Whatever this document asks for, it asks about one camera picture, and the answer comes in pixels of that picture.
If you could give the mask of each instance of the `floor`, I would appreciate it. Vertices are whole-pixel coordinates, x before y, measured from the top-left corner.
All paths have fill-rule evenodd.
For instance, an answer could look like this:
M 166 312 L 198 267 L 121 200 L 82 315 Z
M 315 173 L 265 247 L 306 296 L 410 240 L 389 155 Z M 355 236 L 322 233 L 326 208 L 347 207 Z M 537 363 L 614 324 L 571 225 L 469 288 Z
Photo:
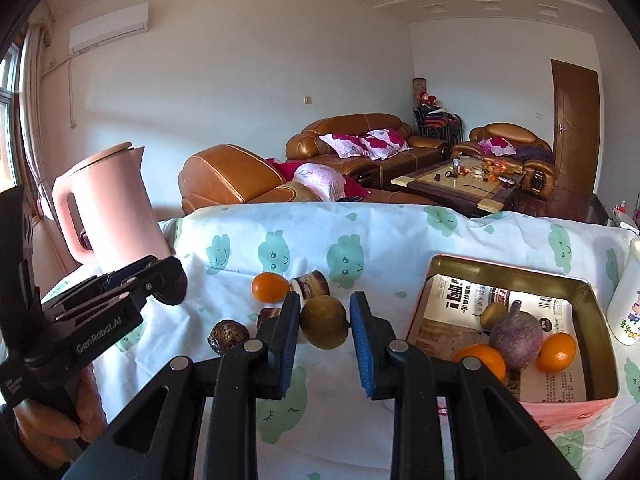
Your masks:
M 560 188 L 556 188 L 556 192 L 547 200 L 523 192 L 516 211 L 529 216 L 545 216 L 587 224 L 607 223 L 607 212 L 595 195 L 585 197 Z

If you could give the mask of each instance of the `brown door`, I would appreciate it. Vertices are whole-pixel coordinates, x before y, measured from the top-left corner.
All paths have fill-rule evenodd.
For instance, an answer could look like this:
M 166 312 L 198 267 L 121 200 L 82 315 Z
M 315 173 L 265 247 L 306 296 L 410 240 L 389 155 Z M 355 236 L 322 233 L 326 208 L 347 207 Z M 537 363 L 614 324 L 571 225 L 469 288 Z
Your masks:
M 551 60 L 556 98 L 554 154 L 558 187 L 591 196 L 600 150 L 598 73 Z

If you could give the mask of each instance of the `leather armchair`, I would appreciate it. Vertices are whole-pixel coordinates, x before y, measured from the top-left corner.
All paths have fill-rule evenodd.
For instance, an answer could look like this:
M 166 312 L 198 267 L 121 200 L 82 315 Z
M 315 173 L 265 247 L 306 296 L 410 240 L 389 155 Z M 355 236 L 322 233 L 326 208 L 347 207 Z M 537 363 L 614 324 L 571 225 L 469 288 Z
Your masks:
M 453 146 L 451 149 L 451 158 L 460 155 L 482 158 L 484 160 L 497 158 L 491 155 L 483 155 L 480 145 L 478 144 L 481 140 L 490 139 L 491 137 L 502 137 L 513 144 L 516 149 L 521 146 L 537 146 L 550 152 L 552 151 L 551 146 L 544 140 L 522 126 L 511 123 L 492 123 L 471 130 L 469 133 L 470 140 L 460 142 Z M 556 190 L 558 170 L 555 165 L 544 160 L 536 159 L 525 162 L 510 159 L 508 156 L 500 157 L 500 159 L 522 170 L 524 173 L 524 180 L 522 181 L 523 190 L 540 198 L 548 198 Z
M 299 182 L 285 182 L 255 153 L 231 144 L 219 144 L 190 156 L 178 175 L 178 188 L 185 214 L 212 205 L 320 200 Z M 435 204 L 417 195 L 379 189 L 372 189 L 364 202 Z
M 402 135 L 413 149 L 398 153 L 386 160 L 361 157 L 339 158 L 334 149 L 319 139 L 325 134 L 344 134 L 355 137 L 371 130 L 389 128 Z M 447 158 L 445 140 L 414 136 L 411 127 L 390 114 L 355 114 L 321 119 L 307 126 L 287 142 L 289 160 L 307 160 L 324 164 L 352 176 L 370 188 L 392 188 L 391 179 L 420 170 Z

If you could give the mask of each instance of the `air conditioner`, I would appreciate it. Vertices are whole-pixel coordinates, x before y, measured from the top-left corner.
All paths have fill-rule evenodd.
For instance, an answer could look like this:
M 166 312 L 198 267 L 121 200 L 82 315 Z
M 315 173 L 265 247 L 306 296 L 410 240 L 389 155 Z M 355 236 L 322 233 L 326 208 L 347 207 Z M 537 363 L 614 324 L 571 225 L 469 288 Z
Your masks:
M 71 29 L 69 51 L 84 54 L 98 46 L 128 38 L 148 29 L 149 4 L 116 10 Z

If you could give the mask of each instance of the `barcode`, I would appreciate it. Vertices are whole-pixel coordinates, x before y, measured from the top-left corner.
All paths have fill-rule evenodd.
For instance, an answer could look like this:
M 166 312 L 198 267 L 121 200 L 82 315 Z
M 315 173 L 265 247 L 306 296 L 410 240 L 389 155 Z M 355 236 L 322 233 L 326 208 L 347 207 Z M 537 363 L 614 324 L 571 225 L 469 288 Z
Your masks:
M 540 308 L 549 308 L 551 309 L 551 305 L 553 304 L 553 298 L 546 298 L 545 296 L 540 296 L 540 301 L 538 302 L 538 306 Z

